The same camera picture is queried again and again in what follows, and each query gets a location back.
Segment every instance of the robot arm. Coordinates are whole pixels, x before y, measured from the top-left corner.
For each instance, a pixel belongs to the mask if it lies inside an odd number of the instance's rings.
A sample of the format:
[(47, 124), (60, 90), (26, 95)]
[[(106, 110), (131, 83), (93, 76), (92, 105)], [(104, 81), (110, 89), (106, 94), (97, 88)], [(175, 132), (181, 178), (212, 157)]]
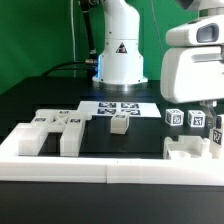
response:
[(224, 0), (176, 0), (186, 10), (206, 16), (167, 32), (173, 46), (164, 56), (161, 93), (173, 103), (201, 102), (208, 127), (217, 127), (214, 106), (224, 98)]

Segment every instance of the printed marker sheet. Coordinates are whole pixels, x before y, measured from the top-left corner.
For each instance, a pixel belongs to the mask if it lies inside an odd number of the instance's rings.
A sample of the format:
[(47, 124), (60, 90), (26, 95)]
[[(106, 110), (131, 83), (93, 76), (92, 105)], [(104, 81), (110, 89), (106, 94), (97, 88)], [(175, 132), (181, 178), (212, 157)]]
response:
[(161, 117), (155, 103), (81, 101), (78, 111), (96, 116), (113, 116), (116, 112), (126, 111), (131, 117)]

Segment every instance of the white block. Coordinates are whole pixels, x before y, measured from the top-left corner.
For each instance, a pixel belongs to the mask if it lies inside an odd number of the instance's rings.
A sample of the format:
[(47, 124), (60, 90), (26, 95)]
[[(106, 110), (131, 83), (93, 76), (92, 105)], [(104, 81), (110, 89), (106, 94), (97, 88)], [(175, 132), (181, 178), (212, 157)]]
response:
[(17, 129), (20, 156), (37, 156), (47, 138), (45, 127), (25, 127)]
[(165, 122), (170, 126), (180, 126), (184, 122), (184, 112), (179, 109), (167, 109)]
[(117, 112), (111, 118), (110, 133), (125, 134), (129, 126), (129, 113)]
[(205, 114), (201, 110), (189, 110), (187, 123), (191, 127), (203, 128), (205, 126)]
[(182, 136), (178, 141), (167, 137), (164, 141), (164, 159), (211, 159), (210, 140), (200, 136)]
[(70, 116), (66, 128), (60, 139), (60, 155), (74, 156), (79, 155), (82, 137), (85, 128), (84, 113), (74, 113)]

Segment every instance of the black cable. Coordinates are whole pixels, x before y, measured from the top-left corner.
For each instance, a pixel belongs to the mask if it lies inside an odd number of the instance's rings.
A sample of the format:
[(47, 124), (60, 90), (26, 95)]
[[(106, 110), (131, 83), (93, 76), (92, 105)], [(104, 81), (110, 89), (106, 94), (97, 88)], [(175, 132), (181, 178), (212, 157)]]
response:
[(54, 67), (52, 67), (51, 69), (45, 71), (44, 73), (41, 74), (42, 77), (47, 77), (51, 72), (59, 69), (59, 68), (62, 68), (64, 66), (68, 66), (68, 65), (77, 65), (77, 64), (85, 64), (85, 61), (72, 61), (72, 62), (66, 62), (66, 63), (62, 63), (62, 64), (59, 64), (59, 65), (56, 65)]
[(89, 12), (83, 12), (83, 18), (86, 25), (86, 32), (87, 32), (87, 38), (88, 38), (88, 44), (89, 44), (89, 51), (90, 51), (89, 57), (90, 59), (97, 59), (97, 53), (96, 53), (96, 48), (95, 48), (94, 40), (93, 40), (93, 33), (92, 33), (92, 28), (91, 28), (91, 23), (89, 18)]
[(57, 69), (50, 71), (44, 77), (47, 77), (51, 72), (55, 72), (55, 71), (91, 71), (91, 72), (96, 73), (97, 67), (94, 66), (94, 67), (90, 67), (90, 68), (57, 68)]

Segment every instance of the blue light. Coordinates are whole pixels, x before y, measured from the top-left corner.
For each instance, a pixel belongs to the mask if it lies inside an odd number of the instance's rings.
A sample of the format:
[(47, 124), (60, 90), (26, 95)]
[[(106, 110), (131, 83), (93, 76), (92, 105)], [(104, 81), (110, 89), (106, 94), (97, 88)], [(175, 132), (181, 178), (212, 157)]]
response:
[(99, 79), (99, 77), (100, 77), (100, 60), (101, 60), (101, 58), (100, 58), (100, 56), (98, 57), (98, 73), (97, 73), (97, 78)]

